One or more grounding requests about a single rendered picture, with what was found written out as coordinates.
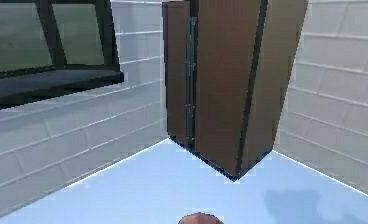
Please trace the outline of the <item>brown fridge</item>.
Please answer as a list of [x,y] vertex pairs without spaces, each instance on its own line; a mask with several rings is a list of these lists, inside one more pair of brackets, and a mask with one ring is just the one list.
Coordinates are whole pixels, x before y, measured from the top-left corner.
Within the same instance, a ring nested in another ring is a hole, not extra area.
[[[169,138],[231,180],[273,148],[309,0],[162,5]],[[196,17],[194,141],[187,141],[187,20]]]

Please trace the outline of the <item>brown round object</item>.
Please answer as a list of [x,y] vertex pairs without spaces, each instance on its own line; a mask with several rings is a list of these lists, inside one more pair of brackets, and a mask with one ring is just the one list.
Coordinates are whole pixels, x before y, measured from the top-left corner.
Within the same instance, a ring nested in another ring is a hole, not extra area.
[[198,212],[182,217],[178,222],[178,224],[224,224],[224,223],[214,215]]

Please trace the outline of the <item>black framed window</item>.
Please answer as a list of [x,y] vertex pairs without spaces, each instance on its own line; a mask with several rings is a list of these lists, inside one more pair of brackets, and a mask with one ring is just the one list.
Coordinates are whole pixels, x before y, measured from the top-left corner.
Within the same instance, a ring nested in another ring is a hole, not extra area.
[[0,110],[123,81],[110,0],[0,0]]

